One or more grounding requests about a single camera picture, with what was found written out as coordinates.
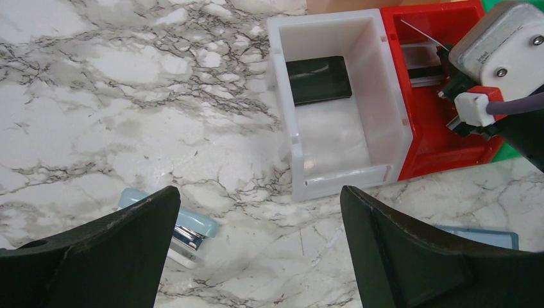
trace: bolt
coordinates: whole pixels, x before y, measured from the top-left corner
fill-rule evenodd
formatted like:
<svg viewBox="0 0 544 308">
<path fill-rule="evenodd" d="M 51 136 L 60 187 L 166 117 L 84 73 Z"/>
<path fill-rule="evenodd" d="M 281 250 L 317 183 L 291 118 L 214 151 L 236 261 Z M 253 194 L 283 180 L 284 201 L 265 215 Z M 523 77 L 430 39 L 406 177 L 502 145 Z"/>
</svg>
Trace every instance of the bolt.
<svg viewBox="0 0 544 308">
<path fill-rule="evenodd" d="M 495 72 L 497 77 L 504 77 L 506 76 L 507 73 L 508 73 L 508 70 L 505 69 L 504 67 L 498 68 L 497 71 Z"/>
<path fill-rule="evenodd" d="M 531 39 L 531 41 L 533 45 L 538 46 L 544 43 L 544 37 L 542 35 L 536 35 Z"/>
</svg>

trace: thin wire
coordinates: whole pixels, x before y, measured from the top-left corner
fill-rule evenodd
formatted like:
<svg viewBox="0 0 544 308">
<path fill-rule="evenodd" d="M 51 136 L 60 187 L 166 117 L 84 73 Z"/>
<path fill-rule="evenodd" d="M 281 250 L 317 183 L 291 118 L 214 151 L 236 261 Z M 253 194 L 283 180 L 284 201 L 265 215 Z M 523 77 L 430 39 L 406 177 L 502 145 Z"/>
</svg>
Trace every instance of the thin wire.
<svg viewBox="0 0 544 308">
<path fill-rule="evenodd" d="M 450 51 L 446 46 L 442 45 L 442 43 L 440 43 L 437 40 L 435 40 L 434 38 L 430 37 L 430 35 L 425 34 L 422 30 L 419 30 L 418 28 L 412 26 L 408 22 L 403 21 L 402 19 L 400 21 L 404 22 L 406 25 L 408 25 L 408 27 L 410 27 L 410 28 L 416 30 L 417 32 L 421 33 L 422 35 L 427 37 L 429 40 L 433 41 L 435 44 L 442 46 L 442 48 L 446 49 L 447 51 Z"/>
<path fill-rule="evenodd" d="M 513 101 L 490 101 L 486 107 L 488 114 L 524 114 L 544 109 L 544 92 Z"/>
</svg>

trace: marble surface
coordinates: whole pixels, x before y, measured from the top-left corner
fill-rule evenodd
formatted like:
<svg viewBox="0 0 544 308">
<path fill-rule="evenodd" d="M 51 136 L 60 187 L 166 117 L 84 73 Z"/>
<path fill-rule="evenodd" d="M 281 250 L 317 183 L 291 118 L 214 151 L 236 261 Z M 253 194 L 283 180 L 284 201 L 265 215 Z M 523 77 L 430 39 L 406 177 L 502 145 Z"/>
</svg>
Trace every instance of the marble surface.
<svg viewBox="0 0 544 308">
<path fill-rule="evenodd" d="M 175 185 L 215 218 L 206 265 L 167 261 L 157 307 L 360 307 L 338 196 L 290 198 L 266 23 L 296 0 L 2 0 L 0 247 Z M 441 225 L 544 249 L 544 176 L 518 159 L 368 189 Z"/>
</svg>

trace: white plastic bin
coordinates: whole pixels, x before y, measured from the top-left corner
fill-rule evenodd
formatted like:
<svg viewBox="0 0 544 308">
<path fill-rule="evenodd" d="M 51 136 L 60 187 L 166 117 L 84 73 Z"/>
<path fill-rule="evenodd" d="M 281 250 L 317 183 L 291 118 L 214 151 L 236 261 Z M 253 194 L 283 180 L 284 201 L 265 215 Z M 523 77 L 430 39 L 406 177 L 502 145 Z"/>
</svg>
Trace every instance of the white plastic bin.
<svg viewBox="0 0 544 308">
<path fill-rule="evenodd" d="M 380 10 L 269 19 L 268 35 L 293 200 L 397 181 L 412 131 Z M 285 62 L 328 56 L 344 57 L 352 97 L 295 108 Z"/>
</svg>

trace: red plastic bin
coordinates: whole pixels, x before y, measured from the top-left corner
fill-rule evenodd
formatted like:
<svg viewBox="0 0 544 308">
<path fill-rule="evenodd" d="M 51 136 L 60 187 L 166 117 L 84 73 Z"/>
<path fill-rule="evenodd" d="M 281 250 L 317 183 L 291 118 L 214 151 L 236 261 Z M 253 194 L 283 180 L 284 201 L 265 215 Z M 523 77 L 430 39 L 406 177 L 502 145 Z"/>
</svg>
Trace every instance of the red plastic bin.
<svg viewBox="0 0 544 308">
<path fill-rule="evenodd" d="M 422 34 L 442 44 L 456 44 L 484 16 L 480 1 L 461 1 L 381 9 L 393 62 L 404 97 L 414 139 L 399 180 L 491 162 L 503 144 L 500 137 L 486 141 L 478 135 L 462 138 L 447 128 L 457 115 L 451 102 L 438 97 L 444 86 L 412 88 L 401 44 L 425 42 Z"/>
</svg>

